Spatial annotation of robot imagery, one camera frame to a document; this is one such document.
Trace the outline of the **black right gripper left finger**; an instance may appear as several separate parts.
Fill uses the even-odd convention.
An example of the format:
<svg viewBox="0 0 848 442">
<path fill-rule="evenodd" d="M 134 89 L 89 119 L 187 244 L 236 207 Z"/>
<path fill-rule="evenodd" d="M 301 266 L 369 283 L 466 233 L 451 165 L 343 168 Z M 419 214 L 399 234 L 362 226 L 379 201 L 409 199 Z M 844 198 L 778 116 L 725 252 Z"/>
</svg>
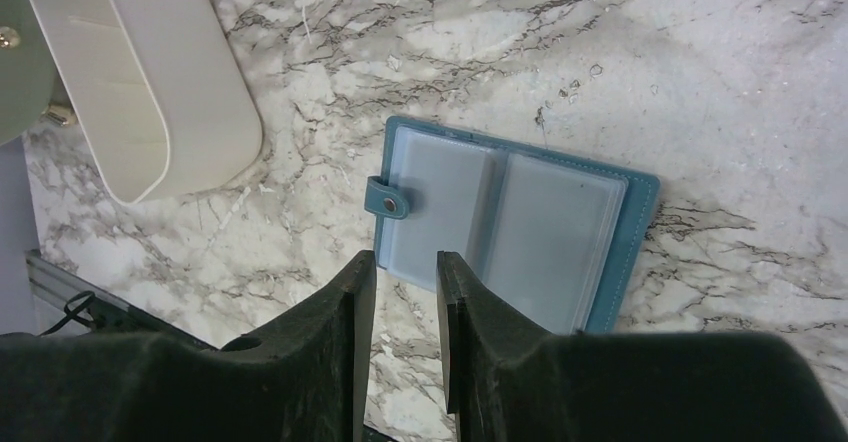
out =
<svg viewBox="0 0 848 442">
<path fill-rule="evenodd" d="M 358 441 L 376 260 L 218 350 L 160 332 L 1 339 L 5 441 Z"/>
</svg>

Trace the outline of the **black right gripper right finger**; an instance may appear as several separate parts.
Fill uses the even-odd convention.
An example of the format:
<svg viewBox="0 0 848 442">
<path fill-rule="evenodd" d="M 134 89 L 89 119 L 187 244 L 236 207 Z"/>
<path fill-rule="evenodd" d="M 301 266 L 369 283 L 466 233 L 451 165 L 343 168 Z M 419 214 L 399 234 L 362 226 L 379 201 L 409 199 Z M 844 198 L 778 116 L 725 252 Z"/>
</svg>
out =
<svg viewBox="0 0 848 442">
<path fill-rule="evenodd" d="M 446 409 L 462 441 L 843 441 L 804 358 L 762 332 L 556 335 L 437 255 Z"/>
</svg>

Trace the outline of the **blue leather card holder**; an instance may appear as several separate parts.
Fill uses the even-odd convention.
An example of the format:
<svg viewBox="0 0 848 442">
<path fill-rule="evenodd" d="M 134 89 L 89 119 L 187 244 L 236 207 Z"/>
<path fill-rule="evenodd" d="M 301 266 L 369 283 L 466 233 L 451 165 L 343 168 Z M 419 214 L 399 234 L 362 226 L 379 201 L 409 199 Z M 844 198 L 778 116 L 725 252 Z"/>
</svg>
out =
<svg viewBox="0 0 848 442">
<path fill-rule="evenodd" d="M 556 334 L 614 327 L 652 222 L 652 174 L 392 116 L 368 179 L 378 265 L 426 290 L 439 252 Z"/>
</svg>

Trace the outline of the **white oblong plastic tray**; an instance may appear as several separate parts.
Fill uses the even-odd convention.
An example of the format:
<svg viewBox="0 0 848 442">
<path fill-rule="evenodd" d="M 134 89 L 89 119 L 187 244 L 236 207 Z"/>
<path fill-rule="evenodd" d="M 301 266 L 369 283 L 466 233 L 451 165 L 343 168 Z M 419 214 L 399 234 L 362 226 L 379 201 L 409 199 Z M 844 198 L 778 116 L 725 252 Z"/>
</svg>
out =
<svg viewBox="0 0 848 442">
<path fill-rule="evenodd" d="M 210 0 L 30 0 L 110 196 L 220 187 L 262 123 Z"/>
</svg>

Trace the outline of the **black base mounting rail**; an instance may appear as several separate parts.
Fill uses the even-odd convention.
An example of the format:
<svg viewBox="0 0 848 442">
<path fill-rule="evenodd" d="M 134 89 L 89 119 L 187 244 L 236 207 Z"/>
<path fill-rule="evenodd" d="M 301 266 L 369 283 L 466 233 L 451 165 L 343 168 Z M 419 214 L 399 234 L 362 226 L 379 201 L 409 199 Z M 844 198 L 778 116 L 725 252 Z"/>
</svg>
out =
<svg viewBox="0 0 848 442">
<path fill-rule="evenodd" d="M 55 335 L 70 323 L 81 325 L 86 329 L 86 334 L 150 332 L 167 335 L 197 349 L 217 350 L 213 345 L 141 309 L 132 305 L 121 308 L 90 290 L 81 291 L 68 299 L 62 307 L 59 321 L 38 336 Z"/>
</svg>

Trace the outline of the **aluminium frame rail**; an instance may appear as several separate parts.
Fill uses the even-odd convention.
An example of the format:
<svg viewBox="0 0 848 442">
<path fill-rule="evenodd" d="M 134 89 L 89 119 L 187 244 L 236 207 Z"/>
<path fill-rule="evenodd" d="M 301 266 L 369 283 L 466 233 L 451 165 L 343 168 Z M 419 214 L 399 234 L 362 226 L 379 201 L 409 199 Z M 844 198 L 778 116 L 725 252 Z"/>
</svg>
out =
<svg viewBox="0 0 848 442">
<path fill-rule="evenodd" d="M 48 262 L 38 250 L 27 251 L 25 262 L 29 287 L 32 291 L 37 333 L 47 330 L 62 317 L 65 302 L 81 291 L 94 291 L 108 302 L 126 308 L 120 300 L 112 297 L 89 282 L 77 277 L 65 269 Z M 86 329 L 76 323 L 70 323 L 52 336 L 77 336 L 86 334 Z"/>
</svg>

